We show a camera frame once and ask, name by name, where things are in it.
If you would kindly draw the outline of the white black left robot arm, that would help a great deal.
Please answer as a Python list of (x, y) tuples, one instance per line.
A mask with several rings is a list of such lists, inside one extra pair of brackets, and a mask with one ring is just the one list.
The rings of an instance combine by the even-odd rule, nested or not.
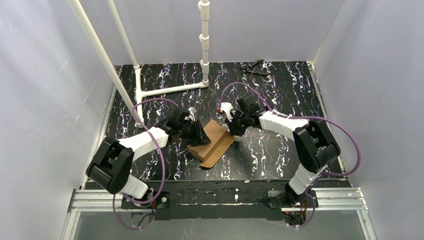
[(138, 204), (149, 203), (150, 187), (131, 175), (132, 164), (143, 155), (160, 151), (179, 139), (194, 147), (211, 143), (195, 118), (194, 110), (193, 107), (177, 107), (170, 116), (145, 132), (122, 139), (104, 138), (86, 169), (87, 177), (110, 194), (121, 193)]

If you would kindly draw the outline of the brown cardboard paper box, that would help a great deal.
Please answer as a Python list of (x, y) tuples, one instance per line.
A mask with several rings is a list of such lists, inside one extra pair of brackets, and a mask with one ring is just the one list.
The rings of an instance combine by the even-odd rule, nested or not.
[(206, 135), (211, 143), (201, 146), (187, 147), (188, 151), (200, 161), (200, 167), (211, 169), (221, 159), (225, 152), (235, 141), (235, 137), (230, 135), (228, 128), (211, 119), (204, 127)]

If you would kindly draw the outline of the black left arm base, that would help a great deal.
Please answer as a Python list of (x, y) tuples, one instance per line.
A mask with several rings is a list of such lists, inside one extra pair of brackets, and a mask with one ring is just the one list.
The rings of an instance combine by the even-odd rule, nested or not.
[(157, 194), (152, 188), (148, 189), (142, 198), (134, 198), (129, 195), (123, 195), (121, 208), (122, 209), (150, 209), (161, 210), (170, 207), (171, 194), (169, 191), (162, 191), (157, 198), (150, 201)]

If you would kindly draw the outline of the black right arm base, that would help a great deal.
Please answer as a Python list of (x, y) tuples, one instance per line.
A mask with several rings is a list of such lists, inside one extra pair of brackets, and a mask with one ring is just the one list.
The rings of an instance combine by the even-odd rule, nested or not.
[(270, 190), (259, 200), (270, 209), (289, 210), (282, 212), (282, 219), (290, 227), (303, 227), (307, 225), (319, 206), (317, 194), (314, 190), (306, 190), (296, 194), (288, 185), (284, 190)]

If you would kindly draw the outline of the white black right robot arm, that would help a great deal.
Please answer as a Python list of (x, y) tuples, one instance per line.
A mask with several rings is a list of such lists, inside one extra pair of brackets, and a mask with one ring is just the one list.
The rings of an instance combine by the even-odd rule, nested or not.
[(237, 100), (238, 108), (221, 102), (218, 111), (225, 114), (225, 124), (232, 136), (243, 136), (247, 128), (271, 131), (291, 139), (295, 144), (299, 166), (285, 187), (287, 194), (298, 197), (341, 154), (341, 149), (323, 118), (295, 118), (267, 106), (261, 107), (250, 98)]

